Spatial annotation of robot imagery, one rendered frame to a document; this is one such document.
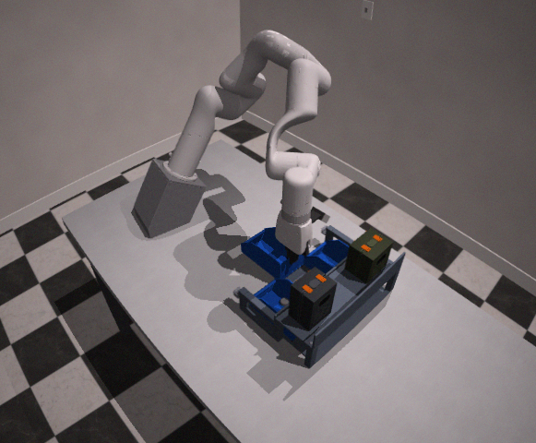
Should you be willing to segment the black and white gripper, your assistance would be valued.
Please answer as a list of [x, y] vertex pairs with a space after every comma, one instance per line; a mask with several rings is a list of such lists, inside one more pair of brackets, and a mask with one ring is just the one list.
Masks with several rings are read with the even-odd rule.
[[285, 245], [287, 259], [290, 258], [290, 264], [292, 264], [298, 260], [299, 255], [309, 255], [309, 248], [312, 245], [313, 238], [312, 221], [309, 219], [301, 224], [286, 222], [283, 220], [280, 210], [276, 222], [275, 236], [279, 242]]

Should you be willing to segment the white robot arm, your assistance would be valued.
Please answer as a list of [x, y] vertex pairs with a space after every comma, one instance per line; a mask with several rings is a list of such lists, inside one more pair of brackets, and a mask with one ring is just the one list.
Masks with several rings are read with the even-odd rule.
[[215, 117], [235, 120], [263, 95], [266, 79], [260, 72], [268, 60], [288, 70], [285, 114], [272, 127], [266, 152], [267, 176], [283, 181], [281, 216], [292, 224], [309, 219], [327, 223], [330, 216], [311, 209], [321, 169], [319, 158], [311, 153], [277, 151], [277, 144], [285, 130], [316, 118], [317, 98], [328, 92], [331, 77], [306, 49], [274, 30], [260, 31], [224, 69], [221, 88], [208, 85], [197, 92], [185, 128], [162, 167], [180, 180], [196, 181], [195, 171], [213, 135]]

